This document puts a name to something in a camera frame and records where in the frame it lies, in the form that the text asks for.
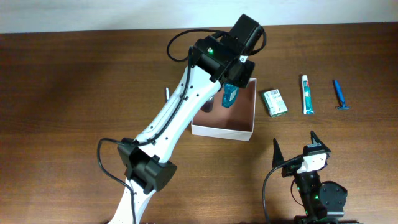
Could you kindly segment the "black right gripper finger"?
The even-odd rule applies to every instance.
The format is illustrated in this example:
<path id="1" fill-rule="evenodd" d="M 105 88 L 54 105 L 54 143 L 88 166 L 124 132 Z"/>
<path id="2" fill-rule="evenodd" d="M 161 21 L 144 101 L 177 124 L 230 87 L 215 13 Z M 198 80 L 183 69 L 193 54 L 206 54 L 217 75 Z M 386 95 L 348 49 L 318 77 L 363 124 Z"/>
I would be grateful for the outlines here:
<path id="1" fill-rule="evenodd" d="M 276 138 L 273 139 L 273 156 L 272 156 L 272 168 L 276 168 L 285 162 L 282 152 L 279 147 L 279 143 Z"/>
<path id="2" fill-rule="evenodd" d="M 314 131 L 310 131 L 310 135 L 311 135 L 311 139 L 312 139 L 312 143 L 313 144 L 315 144 L 315 143 L 320 144 L 321 147 L 323 148 L 323 150 L 326 153 L 330 153 L 331 152 L 331 150 L 319 139 L 319 137 L 315 134 Z"/>

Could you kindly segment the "blue mouthwash bottle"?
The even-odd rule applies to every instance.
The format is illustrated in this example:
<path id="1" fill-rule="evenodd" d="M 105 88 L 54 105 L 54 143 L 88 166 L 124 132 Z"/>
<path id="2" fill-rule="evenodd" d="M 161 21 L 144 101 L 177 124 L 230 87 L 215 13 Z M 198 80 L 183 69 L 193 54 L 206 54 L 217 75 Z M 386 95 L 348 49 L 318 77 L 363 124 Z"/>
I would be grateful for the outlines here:
<path id="1" fill-rule="evenodd" d="M 237 95 L 239 93 L 239 88 L 234 85 L 225 83 L 223 86 L 223 89 L 224 89 L 224 93 L 223 93 L 221 105 L 224 108 L 229 108 L 236 101 Z"/>

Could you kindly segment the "green white soap box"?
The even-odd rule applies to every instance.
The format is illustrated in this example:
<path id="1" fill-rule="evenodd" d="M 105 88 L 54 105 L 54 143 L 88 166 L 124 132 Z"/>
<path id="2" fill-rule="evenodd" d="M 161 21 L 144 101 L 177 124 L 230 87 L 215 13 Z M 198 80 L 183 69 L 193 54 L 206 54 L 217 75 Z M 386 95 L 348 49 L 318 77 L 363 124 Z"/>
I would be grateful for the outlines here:
<path id="1" fill-rule="evenodd" d="M 261 96 L 266 104 L 271 118 L 286 114 L 288 112 L 288 109 L 278 89 L 265 91 L 261 94 Z"/>

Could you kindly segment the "clear purple soap pump bottle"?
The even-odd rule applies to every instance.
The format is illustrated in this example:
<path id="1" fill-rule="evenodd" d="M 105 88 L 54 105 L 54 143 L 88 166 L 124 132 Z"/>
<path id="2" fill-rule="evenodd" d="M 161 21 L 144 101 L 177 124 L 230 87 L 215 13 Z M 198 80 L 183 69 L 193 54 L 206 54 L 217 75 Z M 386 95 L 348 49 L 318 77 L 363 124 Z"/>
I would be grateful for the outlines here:
<path id="1" fill-rule="evenodd" d="M 209 113 L 213 110 L 213 105 L 214 105 L 214 99 L 215 97 L 212 96 L 210 97 L 201 107 L 201 110 L 205 113 Z"/>

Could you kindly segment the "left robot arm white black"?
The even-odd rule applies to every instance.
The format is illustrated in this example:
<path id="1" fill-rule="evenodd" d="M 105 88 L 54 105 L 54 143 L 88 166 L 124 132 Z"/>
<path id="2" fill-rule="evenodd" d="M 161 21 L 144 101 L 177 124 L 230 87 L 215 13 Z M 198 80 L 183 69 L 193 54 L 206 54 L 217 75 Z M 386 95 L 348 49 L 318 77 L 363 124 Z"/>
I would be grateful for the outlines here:
<path id="1" fill-rule="evenodd" d="M 111 223 L 139 223 L 151 197 L 171 180 L 173 149 L 201 107 L 226 84 L 246 88 L 264 28 L 243 14 L 229 32 L 211 30 L 188 49 L 182 79 L 155 119 L 134 139 L 115 141 L 126 167 L 124 193 Z"/>

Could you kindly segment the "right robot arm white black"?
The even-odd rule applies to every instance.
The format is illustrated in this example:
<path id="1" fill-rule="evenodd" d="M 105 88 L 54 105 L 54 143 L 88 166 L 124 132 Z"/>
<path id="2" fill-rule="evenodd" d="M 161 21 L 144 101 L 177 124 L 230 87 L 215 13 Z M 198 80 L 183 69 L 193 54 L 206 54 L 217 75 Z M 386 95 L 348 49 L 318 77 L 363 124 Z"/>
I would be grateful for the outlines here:
<path id="1" fill-rule="evenodd" d="M 272 168 L 282 169 L 282 177 L 294 177 L 305 215 L 294 217 L 294 223 L 338 223 L 344 216 L 348 191 L 333 181 L 320 181 L 318 172 L 327 166 L 330 149 L 310 132 L 312 143 L 303 153 L 285 160 L 276 139 L 273 140 Z"/>

